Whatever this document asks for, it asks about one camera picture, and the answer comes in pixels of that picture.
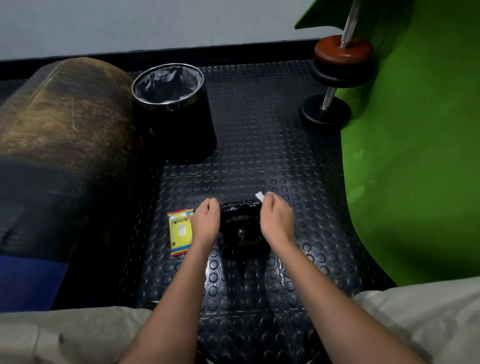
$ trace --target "person's left hand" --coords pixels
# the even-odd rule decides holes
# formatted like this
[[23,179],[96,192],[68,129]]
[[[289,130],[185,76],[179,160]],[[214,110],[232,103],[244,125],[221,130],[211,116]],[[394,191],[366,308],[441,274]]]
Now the person's left hand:
[[220,229],[220,204],[216,198],[205,199],[192,216],[192,245],[212,249]]

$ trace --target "hand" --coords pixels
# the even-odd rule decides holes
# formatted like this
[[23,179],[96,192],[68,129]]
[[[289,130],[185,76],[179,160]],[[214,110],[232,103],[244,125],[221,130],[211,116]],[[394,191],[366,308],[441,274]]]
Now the hand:
[[210,252],[220,229],[220,205],[216,198],[205,199],[192,216],[192,244],[205,246]]
[[293,211],[286,201],[267,192],[260,210],[260,228],[270,244],[293,241]]

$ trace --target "forearm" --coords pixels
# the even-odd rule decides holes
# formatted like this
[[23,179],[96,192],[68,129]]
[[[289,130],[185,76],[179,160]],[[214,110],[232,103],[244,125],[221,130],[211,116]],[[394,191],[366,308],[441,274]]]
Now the forearm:
[[334,364],[424,364],[290,242],[272,245]]
[[194,362],[209,253],[204,245],[192,244],[122,364]]

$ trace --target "beige pants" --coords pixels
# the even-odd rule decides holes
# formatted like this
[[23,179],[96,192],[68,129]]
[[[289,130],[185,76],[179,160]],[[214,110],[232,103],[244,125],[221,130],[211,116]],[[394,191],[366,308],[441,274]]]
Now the beige pants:
[[[480,363],[480,277],[354,300],[427,362]],[[0,364],[113,364],[149,315],[126,307],[0,314]]]

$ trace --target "studded floor tile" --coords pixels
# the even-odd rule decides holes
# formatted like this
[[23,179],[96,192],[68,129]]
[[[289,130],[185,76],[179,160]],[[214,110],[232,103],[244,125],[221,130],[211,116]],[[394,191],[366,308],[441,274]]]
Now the studded floor tile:
[[[282,196],[295,212],[295,242],[346,295],[394,286],[355,234],[343,183],[340,135],[313,132],[301,102],[322,87],[307,61],[205,67],[218,139],[203,163],[166,162],[144,254],[137,306],[162,297],[183,256],[171,257],[167,212]],[[208,258],[199,341],[219,363],[305,363],[328,358],[275,253],[243,271],[216,244]]]

